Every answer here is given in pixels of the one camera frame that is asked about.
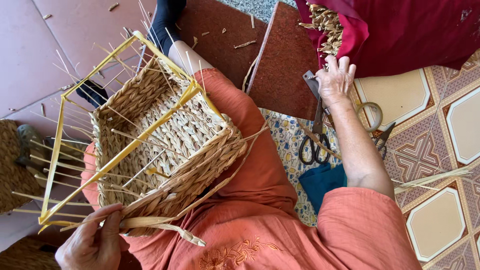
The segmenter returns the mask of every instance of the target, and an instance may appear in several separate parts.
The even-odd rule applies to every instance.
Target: tape roll
[[[382,109],[380,106],[378,106],[377,103],[375,102],[365,102],[357,105],[357,108],[355,109],[357,111],[357,115],[359,115],[360,111],[365,107],[365,106],[370,106],[372,107],[372,111],[375,112],[375,122],[373,123],[372,127],[370,128],[365,128],[365,130],[370,133],[375,130],[377,130],[380,125],[382,124],[382,119],[384,117],[384,114],[382,113]]]

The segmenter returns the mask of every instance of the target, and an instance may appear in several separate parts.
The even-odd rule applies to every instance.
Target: teal cloth
[[[316,215],[318,215],[327,192],[347,186],[347,176],[343,170],[343,164],[337,165],[333,169],[330,163],[320,164],[300,175],[299,181],[307,193]]]

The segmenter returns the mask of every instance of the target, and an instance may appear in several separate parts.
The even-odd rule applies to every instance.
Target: black sock
[[[103,105],[106,102],[105,99],[108,99],[108,95],[105,89],[99,88],[90,80],[86,80],[79,88],[77,88],[76,92],[79,96],[90,102],[90,104],[92,104],[95,108],[98,108],[98,104]]]
[[[172,40],[165,28],[168,29],[173,41],[181,40],[175,23],[186,4],[186,0],[156,0],[156,15],[152,23],[153,33],[149,33],[149,40],[161,48],[166,56],[172,46]]]

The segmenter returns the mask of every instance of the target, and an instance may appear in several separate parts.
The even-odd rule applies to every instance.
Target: embroidery
[[[233,245],[230,249],[224,248],[223,252],[216,249],[212,252],[208,251],[203,258],[199,261],[200,269],[206,270],[225,270],[228,269],[226,265],[226,261],[228,259],[233,260],[235,265],[240,265],[246,260],[253,260],[255,261],[255,252],[259,251],[263,248],[270,248],[272,250],[278,250],[284,252],[272,243],[260,243],[260,237],[255,236],[255,240],[253,241],[245,239],[243,242],[238,242]]]

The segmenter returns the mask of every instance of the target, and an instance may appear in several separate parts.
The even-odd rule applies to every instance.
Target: woman
[[[185,1],[158,0],[154,41],[177,65],[188,51],[185,68],[211,93],[244,137],[258,132],[264,119],[254,102],[217,69],[180,40],[174,23]],[[202,61],[202,73],[196,63]],[[293,210],[297,194],[288,182],[269,132],[262,133],[245,164],[228,185],[174,222],[207,242],[193,245],[174,231],[149,237],[120,237],[122,205],[103,207],[87,219],[109,215],[103,227],[80,226],[59,248],[63,269],[116,269],[120,251],[129,250],[146,269],[421,269],[411,248],[402,213],[382,159],[358,120],[348,89],[355,65],[348,57],[328,56],[329,70],[319,70],[319,93],[330,109],[342,153],[348,187],[324,197],[317,228],[304,225]],[[85,161],[93,163],[86,155]],[[212,185],[230,176],[234,163]],[[90,173],[84,172],[83,179]],[[97,193],[84,190],[91,203]]]

